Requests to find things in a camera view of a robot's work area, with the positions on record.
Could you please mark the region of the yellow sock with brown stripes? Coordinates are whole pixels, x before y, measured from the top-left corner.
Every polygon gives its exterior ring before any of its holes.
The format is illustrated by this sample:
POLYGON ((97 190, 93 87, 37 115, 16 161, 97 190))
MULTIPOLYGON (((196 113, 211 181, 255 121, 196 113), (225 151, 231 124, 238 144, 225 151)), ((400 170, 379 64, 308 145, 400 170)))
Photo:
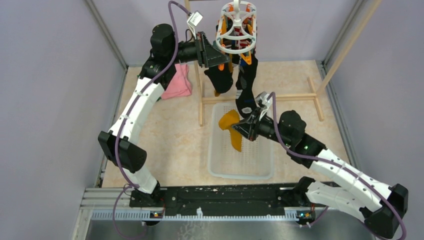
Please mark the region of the yellow sock with brown stripes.
POLYGON ((238 151, 242 151, 242 139, 243 136, 236 130, 233 129, 234 124, 238 124, 240 122, 240 116, 235 109, 230 110, 225 113, 221 119, 218 121, 218 126, 221 130, 228 130, 230 135, 230 141, 232 147, 238 151))

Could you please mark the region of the black sock plain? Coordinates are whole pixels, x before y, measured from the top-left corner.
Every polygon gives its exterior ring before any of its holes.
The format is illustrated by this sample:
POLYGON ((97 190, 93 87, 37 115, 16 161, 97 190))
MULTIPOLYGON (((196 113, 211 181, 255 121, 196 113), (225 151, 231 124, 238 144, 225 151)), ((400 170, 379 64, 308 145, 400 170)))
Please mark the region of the black sock plain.
POLYGON ((228 92, 233 86, 233 55, 229 55, 229 62, 204 70, 204 74, 209 78, 214 87, 214 96, 228 92))

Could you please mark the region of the white round clip hanger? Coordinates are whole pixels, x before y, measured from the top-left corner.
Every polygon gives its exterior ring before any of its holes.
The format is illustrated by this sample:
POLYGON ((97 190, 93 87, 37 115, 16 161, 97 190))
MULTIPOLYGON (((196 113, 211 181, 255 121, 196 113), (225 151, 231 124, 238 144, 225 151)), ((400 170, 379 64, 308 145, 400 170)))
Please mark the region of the white round clip hanger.
POLYGON ((234 0, 221 8, 215 44, 224 53, 249 56, 256 49, 257 32, 257 7, 234 0))

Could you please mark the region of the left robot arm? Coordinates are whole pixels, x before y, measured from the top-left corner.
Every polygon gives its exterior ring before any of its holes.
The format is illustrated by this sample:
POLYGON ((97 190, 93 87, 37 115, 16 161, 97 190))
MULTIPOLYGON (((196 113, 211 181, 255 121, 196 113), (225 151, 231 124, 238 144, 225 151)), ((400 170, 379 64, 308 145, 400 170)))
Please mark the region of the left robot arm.
POLYGON ((112 127, 99 133, 98 142, 106 158, 141 194, 141 200, 154 207, 160 202, 160 184, 145 166, 147 152, 137 146, 150 111, 176 75, 176 63, 198 62, 200 67, 209 68, 226 64, 230 58, 213 46, 202 31, 195 40, 180 42, 167 23, 152 29, 150 44, 150 55, 130 100, 112 127))

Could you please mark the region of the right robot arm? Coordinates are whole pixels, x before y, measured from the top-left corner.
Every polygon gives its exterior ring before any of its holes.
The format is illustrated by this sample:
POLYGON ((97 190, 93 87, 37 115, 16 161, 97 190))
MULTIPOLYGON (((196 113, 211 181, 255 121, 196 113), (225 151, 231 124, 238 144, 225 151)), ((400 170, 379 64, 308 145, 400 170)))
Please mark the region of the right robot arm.
POLYGON ((359 220, 380 239, 392 239, 398 229, 402 231, 400 239, 407 237, 403 217, 408 210, 408 189, 399 183, 380 182, 339 158, 305 132, 306 123, 296 111, 285 111, 274 121, 256 109, 230 127, 252 142, 261 136, 280 143, 294 162, 327 176, 337 185, 303 177, 293 192, 297 205, 313 203, 337 209, 359 220))

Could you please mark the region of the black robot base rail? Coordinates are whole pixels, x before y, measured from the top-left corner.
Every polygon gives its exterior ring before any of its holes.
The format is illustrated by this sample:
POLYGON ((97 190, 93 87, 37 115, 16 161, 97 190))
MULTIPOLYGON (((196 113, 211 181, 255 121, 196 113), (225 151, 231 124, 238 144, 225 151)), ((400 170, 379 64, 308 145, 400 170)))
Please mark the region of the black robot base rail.
POLYGON ((322 216, 294 183, 170 186, 152 194, 131 191, 129 206, 150 217, 200 221, 294 221, 305 225, 322 216))

